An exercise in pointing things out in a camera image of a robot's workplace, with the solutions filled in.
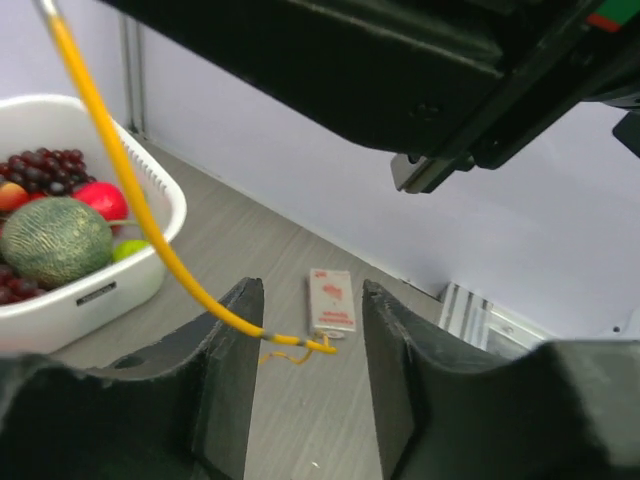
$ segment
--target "yellow wire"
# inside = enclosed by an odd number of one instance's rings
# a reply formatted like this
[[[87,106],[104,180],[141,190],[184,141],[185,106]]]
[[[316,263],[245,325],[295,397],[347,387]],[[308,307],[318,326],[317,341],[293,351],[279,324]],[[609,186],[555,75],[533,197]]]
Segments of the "yellow wire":
[[[165,240],[162,231],[153,219],[142,189],[136,179],[135,172],[129,163],[127,153],[120,142],[120,137],[100,97],[98,89],[91,79],[82,55],[73,40],[71,31],[67,28],[63,18],[58,13],[52,11],[54,8],[53,2],[49,1],[45,3],[49,8],[44,7],[44,4],[41,6],[43,6],[43,11],[48,19],[48,24],[56,46],[102,138],[131,209],[140,223],[140,228],[144,231],[147,239],[156,249],[157,254],[171,273],[173,273],[191,296],[200,302],[208,311],[246,335],[281,345],[304,346],[312,351],[327,354],[336,353],[337,349],[329,346],[326,342],[325,344],[320,344],[312,340],[301,340],[293,336],[269,334],[263,328],[252,325],[218,303],[202,288],[193,275],[191,275],[169,243]]]
[[[329,346],[329,337],[327,336],[326,333],[317,334],[316,336],[322,336],[322,338],[324,340],[324,345],[327,346],[327,347]],[[296,365],[302,365],[304,362],[309,360],[309,358],[311,357],[312,353],[313,353],[313,350],[309,349],[309,350],[307,350],[307,353],[304,355],[304,357],[295,358],[295,357],[291,357],[291,356],[287,355],[284,352],[271,352],[271,353],[267,353],[260,360],[258,360],[258,365],[262,365],[262,364],[266,363],[267,360],[269,360],[270,358],[273,358],[273,357],[286,358],[287,360],[289,360],[292,363],[295,363]]]

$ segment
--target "red grapes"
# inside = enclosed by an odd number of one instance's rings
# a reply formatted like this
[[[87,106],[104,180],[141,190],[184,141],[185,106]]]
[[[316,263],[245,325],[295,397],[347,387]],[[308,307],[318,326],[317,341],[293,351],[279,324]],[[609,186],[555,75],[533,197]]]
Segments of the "red grapes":
[[[17,183],[30,194],[71,195],[80,185],[95,182],[89,176],[84,154],[76,149],[39,148],[11,155],[0,163],[0,180]]]
[[[0,264],[0,305],[22,302],[45,293],[35,280],[20,278],[9,265]]]

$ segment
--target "white plastic basket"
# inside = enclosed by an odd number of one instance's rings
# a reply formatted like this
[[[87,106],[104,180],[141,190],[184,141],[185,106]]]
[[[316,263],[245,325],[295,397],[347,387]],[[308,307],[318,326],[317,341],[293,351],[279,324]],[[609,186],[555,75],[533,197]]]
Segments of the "white plastic basket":
[[[153,216],[167,241],[184,223],[187,205],[178,184],[122,127],[120,138],[135,165]],[[0,161],[24,150],[78,148],[87,170],[118,185],[83,103],[60,95],[0,101]],[[0,351],[50,353],[146,302],[166,270],[151,247],[42,297],[0,307]]]

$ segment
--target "gray wooden floor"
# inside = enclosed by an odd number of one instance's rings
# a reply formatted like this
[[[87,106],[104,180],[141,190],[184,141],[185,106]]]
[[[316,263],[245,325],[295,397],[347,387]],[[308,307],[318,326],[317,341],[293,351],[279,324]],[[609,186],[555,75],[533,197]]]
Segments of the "gray wooden floor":
[[[262,278],[269,330],[304,336],[304,280],[312,267],[351,272],[358,315],[362,282],[369,278],[425,318],[438,318],[440,304],[433,298],[163,151],[148,148],[187,197],[187,221],[174,242],[185,264],[217,297],[242,277]],[[104,366],[162,338],[201,310],[168,278],[147,304],[54,356],[74,366]],[[303,366],[273,359],[259,368],[246,480],[381,478],[361,331],[337,346],[337,356],[315,355]],[[267,352],[273,347],[262,348]]]

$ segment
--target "cantaloupe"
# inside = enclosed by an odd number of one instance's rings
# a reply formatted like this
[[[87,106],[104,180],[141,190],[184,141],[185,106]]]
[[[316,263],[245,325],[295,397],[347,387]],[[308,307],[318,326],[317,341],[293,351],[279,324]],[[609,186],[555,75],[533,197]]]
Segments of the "cantaloupe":
[[[48,197],[17,210],[4,225],[5,261],[41,287],[57,288],[104,268],[113,235],[96,210],[73,198]]]

